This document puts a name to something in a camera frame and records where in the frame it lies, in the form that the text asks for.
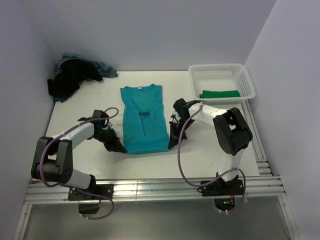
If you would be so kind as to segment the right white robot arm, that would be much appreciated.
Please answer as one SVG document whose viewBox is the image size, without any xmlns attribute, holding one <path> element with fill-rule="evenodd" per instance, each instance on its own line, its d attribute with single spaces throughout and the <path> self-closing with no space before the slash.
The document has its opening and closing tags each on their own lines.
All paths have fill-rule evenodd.
<svg viewBox="0 0 320 240">
<path fill-rule="evenodd" d="M 226 154 L 213 180 L 200 184 L 186 180 L 186 183 L 196 187 L 204 197 L 244 195 L 246 184 L 244 178 L 239 178 L 244 174 L 240 162 L 253 134 L 241 111 L 236 107 L 216 108 L 200 100 L 185 101 L 183 98 L 175 101 L 173 109 L 168 149 L 180 147 L 187 139 L 186 130 L 200 121 L 214 127 L 218 144 Z"/>
</svg>

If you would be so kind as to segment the teal t-shirt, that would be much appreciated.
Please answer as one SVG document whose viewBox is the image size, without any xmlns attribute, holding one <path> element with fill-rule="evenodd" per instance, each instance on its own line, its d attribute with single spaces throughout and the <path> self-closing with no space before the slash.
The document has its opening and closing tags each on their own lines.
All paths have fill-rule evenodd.
<svg viewBox="0 0 320 240">
<path fill-rule="evenodd" d="M 123 143 L 130 155 L 168 151 L 169 135 L 164 116 L 163 87 L 149 86 L 120 89 L 124 104 Z"/>
</svg>

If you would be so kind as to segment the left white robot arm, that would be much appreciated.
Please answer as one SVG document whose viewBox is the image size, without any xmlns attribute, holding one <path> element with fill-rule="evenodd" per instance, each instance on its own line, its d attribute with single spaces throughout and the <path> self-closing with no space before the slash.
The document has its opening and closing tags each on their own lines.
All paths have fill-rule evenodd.
<svg viewBox="0 0 320 240">
<path fill-rule="evenodd" d="M 94 139 L 108 152 L 127 153 L 110 123 L 106 110 L 95 110 L 91 117 L 78 119 L 75 126 L 62 133 L 38 139 L 31 167 L 31 177 L 47 187 L 69 188 L 68 200 L 110 200 L 112 184 L 97 184 L 92 174 L 74 168 L 73 151 L 82 142 Z"/>
</svg>

